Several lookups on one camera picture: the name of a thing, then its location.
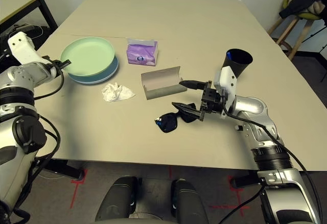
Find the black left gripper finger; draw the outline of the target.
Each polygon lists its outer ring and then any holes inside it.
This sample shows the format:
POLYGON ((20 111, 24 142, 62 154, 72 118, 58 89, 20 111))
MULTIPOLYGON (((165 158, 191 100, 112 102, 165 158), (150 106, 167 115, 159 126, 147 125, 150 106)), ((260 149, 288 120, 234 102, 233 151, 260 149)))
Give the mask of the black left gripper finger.
POLYGON ((60 60, 53 60, 52 63, 57 69, 64 69, 71 64, 71 61, 69 59, 63 62, 60 60))

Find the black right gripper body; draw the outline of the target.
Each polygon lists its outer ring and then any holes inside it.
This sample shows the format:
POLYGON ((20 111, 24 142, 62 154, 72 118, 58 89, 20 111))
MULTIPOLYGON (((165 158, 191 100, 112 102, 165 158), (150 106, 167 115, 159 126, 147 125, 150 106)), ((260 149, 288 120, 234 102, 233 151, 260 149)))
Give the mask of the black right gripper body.
POLYGON ((221 115, 223 111, 221 95, 216 89, 212 89, 211 85, 212 81, 208 81, 204 85, 200 105, 200 121, 204 120, 206 113, 218 113, 221 115))

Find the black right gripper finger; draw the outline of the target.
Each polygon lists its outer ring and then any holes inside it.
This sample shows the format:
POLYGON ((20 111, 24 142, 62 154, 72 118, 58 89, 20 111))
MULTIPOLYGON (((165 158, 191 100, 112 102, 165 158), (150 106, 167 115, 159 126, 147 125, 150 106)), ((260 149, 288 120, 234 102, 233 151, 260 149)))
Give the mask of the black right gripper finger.
POLYGON ((172 105, 178 109, 179 111, 196 118, 198 120, 204 120, 204 113, 196 108, 193 108, 191 105, 183 104, 183 103, 176 103, 172 102, 172 105))
POLYGON ((199 82, 194 80, 181 81, 179 84, 189 89, 204 89, 206 87, 206 82, 199 82))

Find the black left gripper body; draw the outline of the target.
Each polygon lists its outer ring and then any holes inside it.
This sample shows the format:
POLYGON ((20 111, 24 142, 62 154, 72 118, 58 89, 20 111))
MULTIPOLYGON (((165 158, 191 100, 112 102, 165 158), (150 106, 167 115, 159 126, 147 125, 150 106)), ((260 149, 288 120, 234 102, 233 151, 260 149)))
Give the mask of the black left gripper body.
POLYGON ((47 63, 45 64, 45 67, 46 67, 46 69, 47 69, 49 72, 51 72, 52 70, 54 70, 56 76, 60 76, 60 75, 62 75, 62 70, 61 70, 61 69, 57 69, 57 68, 53 65, 53 63, 52 63, 53 60, 51 60, 49 56, 42 56, 42 58, 43 58, 44 60, 47 60, 47 63))

